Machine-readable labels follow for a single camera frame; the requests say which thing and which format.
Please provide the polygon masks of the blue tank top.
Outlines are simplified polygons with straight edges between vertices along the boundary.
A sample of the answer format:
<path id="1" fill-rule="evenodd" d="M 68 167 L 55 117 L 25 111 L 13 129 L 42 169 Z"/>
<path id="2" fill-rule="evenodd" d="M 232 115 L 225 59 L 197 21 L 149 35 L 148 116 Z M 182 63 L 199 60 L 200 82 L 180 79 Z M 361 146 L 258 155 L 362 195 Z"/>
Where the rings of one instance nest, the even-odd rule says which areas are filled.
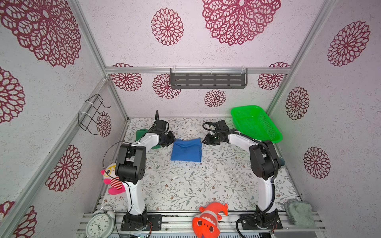
<path id="1" fill-rule="evenodd" d="M 202 160 L 202 142 L 200 138 L 192 140 L 178 139 L 173 143 L 171 161 L 197 162 Z"/>

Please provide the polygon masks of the green tank top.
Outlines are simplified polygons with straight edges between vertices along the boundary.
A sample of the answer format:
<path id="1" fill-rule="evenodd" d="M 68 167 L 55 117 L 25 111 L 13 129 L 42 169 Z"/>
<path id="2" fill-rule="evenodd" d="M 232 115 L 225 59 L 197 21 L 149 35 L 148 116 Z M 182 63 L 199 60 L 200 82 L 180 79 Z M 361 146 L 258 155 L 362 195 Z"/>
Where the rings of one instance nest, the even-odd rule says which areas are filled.
<path id="1" fill-rule="evenodd" d="M 136 131 L 136 141 L 139 141 L 146 133 L 148 132 L 148 129 L 139 129 Z M 159 149 L 161 148 L 160 145 L 156 145 L 152 149 Z"/>

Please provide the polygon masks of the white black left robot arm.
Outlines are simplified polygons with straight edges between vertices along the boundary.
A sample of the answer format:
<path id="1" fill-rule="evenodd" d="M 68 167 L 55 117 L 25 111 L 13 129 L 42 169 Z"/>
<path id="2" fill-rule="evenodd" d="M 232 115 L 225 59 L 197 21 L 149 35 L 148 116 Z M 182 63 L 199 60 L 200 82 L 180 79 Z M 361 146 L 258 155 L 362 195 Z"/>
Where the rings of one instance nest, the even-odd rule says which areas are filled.
<path id="1" fill-rule="evenodd" d="M 121 230 L 143 230 L 148 226 L 147 206 L 142 195 L 142 179 L 146 171 L 146 154 L 153 147 L 167 147 L 175 141 L 174 134 L 146 133 L 134 143 L 122 142 L 116 162 L 115 174 L 126 191 L 128 208 Z"/>

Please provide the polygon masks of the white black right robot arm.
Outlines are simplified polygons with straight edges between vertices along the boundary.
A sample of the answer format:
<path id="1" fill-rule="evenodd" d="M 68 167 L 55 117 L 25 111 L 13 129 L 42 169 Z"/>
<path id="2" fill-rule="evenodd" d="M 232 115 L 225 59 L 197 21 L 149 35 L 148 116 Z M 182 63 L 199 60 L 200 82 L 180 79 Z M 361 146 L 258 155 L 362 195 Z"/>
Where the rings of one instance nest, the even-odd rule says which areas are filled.
<path id="1" fill-rule="evenodd" d="M 256 219 L 260 226 L 276 220 L 275 180 L 282 163 L 279 161 L 274 144 L 269 140 L 253 139 L 237 131 L 209 133 L 202 142 L 206 145 L 219 145 L 226 142 L 249 153 L 251 169 L 259 179 L 260 193 L 255 214 L 243 219 Z"/>

